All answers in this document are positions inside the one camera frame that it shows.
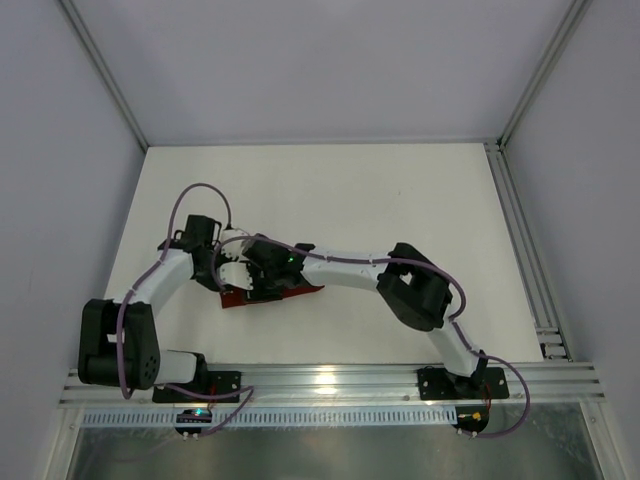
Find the dark red cloth napkin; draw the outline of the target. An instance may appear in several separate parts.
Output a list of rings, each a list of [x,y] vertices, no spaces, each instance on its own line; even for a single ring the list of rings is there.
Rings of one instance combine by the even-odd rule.
[[[256,290],[242,290],[233,288],[220,294],[223,309],[270,303],[300,295],[313,294],[323,289],[323,286],[296,287],[274,289],[259,288]]]

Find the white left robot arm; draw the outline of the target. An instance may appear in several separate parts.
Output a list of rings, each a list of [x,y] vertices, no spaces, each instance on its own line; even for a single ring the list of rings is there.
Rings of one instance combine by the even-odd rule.
[[[82,311],[78,376],[82,383],[147,390],[164,384],[187,385],[204,374],[205,357],[162,350],[155,316],[184,284],[194,281],[218,293],[211,260],[222,223],[202,215],[187,217],[186,227],[159,247],[153,271],[130,293],[91,299]]]

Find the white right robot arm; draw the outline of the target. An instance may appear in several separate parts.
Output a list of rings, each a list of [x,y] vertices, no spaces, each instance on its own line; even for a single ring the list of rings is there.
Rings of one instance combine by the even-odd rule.
[[[338,253],[314,244],[288,247],[256,236],[243,248],[253,277],[269,287],[340,286],[379,294],[405,326],[424,332],[461,394],[484,383],[487,360],[456,322],[466,305],[461,286],[417,249],[398,243],[386,254]]]

